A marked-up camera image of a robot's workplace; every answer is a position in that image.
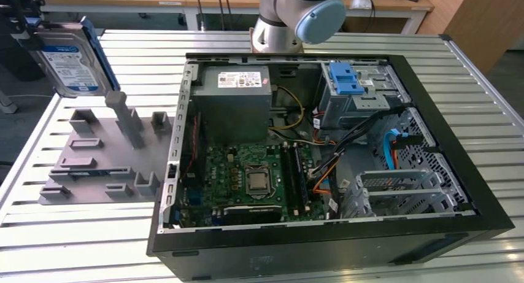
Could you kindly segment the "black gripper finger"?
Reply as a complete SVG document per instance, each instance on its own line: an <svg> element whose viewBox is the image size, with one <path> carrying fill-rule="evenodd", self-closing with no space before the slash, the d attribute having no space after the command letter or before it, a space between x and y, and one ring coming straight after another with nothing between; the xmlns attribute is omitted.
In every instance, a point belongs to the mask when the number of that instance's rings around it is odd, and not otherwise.
<svg viewBox="0 0 524 283"><path fill-rule="evenodd" d="M9 31L12 37L28 50L40 50L37 27L44 20L44 0L9 0Z"/></svg>

